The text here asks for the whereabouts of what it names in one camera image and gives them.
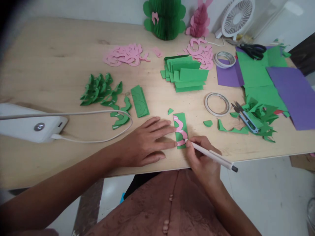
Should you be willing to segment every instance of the right hand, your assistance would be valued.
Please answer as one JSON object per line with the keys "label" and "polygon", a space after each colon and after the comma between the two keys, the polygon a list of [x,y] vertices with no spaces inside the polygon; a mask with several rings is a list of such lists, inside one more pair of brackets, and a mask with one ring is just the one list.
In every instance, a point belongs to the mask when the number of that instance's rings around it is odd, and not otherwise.
{"label": "right hand", "polygon": [[204,187],[219,186],[221,183],[220,164],[212,160],[210,157],[207,157],[201,152],[195,150],[190,141],[198,144],[199,146],[207,150],[212,150],[220,155],[222,155],[222,153],[220,152],[220,150],[212,146],[206,136],[192,137],[186,143],[189,165],[193,172],[196,174],[201,184]]}

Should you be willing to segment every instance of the pen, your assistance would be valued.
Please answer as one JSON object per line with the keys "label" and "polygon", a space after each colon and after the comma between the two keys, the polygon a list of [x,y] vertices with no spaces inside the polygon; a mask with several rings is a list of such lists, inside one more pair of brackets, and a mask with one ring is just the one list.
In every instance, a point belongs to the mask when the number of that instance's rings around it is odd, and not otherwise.
{"label": "pen", "polygon": [[210,157],[212,160],[218,162],[220,165],[224,166],[225,168],[232,170],[234,172],[237,172],[239,169],[233,165],[233,162],[225,159],[223,156],[217,154],[216,152],[212,150],[207,150],[193,142],[191,142],[193,147],[197,149],[198,151],[202,152],[204,155]]}

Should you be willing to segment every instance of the double-sided tape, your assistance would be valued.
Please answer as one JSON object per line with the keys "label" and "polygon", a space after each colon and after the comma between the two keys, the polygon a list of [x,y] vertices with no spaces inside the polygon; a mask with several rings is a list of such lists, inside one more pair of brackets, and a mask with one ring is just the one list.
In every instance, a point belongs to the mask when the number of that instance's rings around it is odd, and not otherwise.
{"label": "double-sided tape", "polygon": [[[225,102],[225,105],[226,105],[224,113],[218,114],[218,113],[215,113],[214,111],[212,111],[210,109],[210,107],[208,105],[208,98],[210,96],[218,96],[218,97],[223,99],[223,101]],[[227,113],[230,112],[230,109],[231,109],[229,100],[226,97],[224,97],[222,94],[220,94],[220,93],[209,93],[209,94],[207,94],[207,96],[206,96],[206,98],[204,100],[204,106],[206,107],[207,111],[210,112],[214,116],[225,116]]]}
{"label": "double-sided tape", "polygon": [[[229,64],[229,65],[223,64],[222,62],[220,62],[220,61],[218,60],[218,56],[225,57],[226,59],[228,59],[228,61],[229,61],[230,64]],[[235,57],[234,57],[231,53],[222,51],[222,52],[218,52],[218,53],[215,54],[213,62],[214,62],[214,64],[216,64],[218,67],[220,67],[220,68],[222,68],[222,69],[226,69],[226,68],[232,67],[232,66],[235,64],[236,59],[235,59]]]}

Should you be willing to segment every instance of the small fan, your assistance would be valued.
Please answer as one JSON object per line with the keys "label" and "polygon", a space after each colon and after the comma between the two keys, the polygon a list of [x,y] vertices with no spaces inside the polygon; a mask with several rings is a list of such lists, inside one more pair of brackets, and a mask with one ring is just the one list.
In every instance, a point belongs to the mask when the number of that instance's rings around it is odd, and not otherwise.
{"label": "small fan", "polygon": [[255,10],[255,0],[233,0],[226,6],[223,12],[222,27],[216,32],[216,38],[222,34],[225,37],[233,37],[241,32],[250,22]]}

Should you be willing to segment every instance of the blue thread snips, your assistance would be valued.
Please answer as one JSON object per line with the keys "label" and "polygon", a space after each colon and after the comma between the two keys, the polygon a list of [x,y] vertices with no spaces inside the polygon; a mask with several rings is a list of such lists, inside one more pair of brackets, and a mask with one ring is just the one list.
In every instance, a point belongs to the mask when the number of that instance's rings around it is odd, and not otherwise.
{"label": "blue thread snips", "polygon": [[241,105],[238,102],[235,102],[235,104],[236,104],[236,106],[232,103],[234,110],[240,115],[240,118],[245,123],[245,125],[248,127],[248,129],[252,133],[258,133],[258,128],[256,127],[256,125],[254,125],[252,120],[248,117],[246,111],[244,111],[244,109],[241,107]]}

